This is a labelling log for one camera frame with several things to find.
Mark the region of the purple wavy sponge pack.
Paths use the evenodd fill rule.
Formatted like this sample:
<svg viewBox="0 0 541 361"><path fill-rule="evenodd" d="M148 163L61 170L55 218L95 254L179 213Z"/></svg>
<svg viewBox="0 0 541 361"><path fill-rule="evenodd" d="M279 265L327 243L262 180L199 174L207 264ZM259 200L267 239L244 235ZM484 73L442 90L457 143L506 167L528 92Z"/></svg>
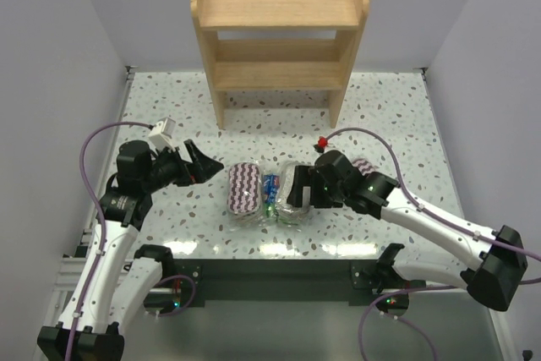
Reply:
<svg viewBox="0 0 541 361"><path fill-rule="evenodd" d="M377 167L373 165L370 161L365 158L358 158L352 162L353 166L356 167L364 176L369 175L372 172L377 170Z"/></svg>
<svg viewBox="0 0 541 361"><path fill-rule="evenodd" d="M301 189L301 206L295 207L287 203L287 198L292 192L295 167L300 166L301 162L286 161L279 171L279 189L276 193L275 208L278 221L287 225L299 225L308 215L309 205L309 187Z"/></svg>
<svg viewBox="0 0 541 361"><path fill-rule="evenodd" d="M227 209L236 218L259 213L262 208L262 173L252 162L233 164L228 170Z"/></svg>

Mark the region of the green heavy duty sponge pack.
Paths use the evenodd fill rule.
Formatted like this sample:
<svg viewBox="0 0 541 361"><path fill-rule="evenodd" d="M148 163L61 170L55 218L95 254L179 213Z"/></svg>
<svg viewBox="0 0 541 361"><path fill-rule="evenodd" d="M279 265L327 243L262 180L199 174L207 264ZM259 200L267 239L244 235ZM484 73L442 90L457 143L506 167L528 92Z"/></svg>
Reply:
<svg viewBox="0 0 541 361"><path fill-rule="evenodd" d="M276 196L280 189L279 176L273 173L265 174L263 177L264 209L267 218L276 218Z"/></svg>

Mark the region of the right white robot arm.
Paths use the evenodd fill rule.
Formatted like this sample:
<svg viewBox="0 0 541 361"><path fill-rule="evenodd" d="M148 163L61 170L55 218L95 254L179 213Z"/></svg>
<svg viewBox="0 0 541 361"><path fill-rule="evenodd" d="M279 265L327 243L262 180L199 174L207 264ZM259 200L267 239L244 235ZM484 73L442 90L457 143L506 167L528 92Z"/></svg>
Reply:
<svg viewBox="0 0 541 361"><path fill-rule="evenodd" d="M402 247L396 243L379 258L383 274L403 281L452 285L492 310L509 309L527 270L522 237L514 228L494 230L454 216L410 194L369 161L349 161L338 150L327 151L313 166L294 166L287 203L316 209L346 206L359 215L393 223L426 238L452 254L464 268L452 271L434 262L397 260Z"/></svg>

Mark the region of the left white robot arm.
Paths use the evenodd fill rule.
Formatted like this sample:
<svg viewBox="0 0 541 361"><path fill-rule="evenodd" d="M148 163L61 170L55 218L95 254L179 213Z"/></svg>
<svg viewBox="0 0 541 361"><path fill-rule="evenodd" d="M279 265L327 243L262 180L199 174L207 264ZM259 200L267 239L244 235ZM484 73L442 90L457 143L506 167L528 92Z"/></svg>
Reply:
<svg viewBox="0 0 541 361"><path fill-rule="evenodd" d="M100 198L87 261L74 293L54 326L37 337L49 360L119 360L124 335L149 291L160 281L178 278L172 251L144 245L128 274L121 272L152 207L152 195L170 184L189 187L205 183L223 170L222 163L185 141L189 160L178 149L154 152L143 140L120 146L117 172Z"/></svg>

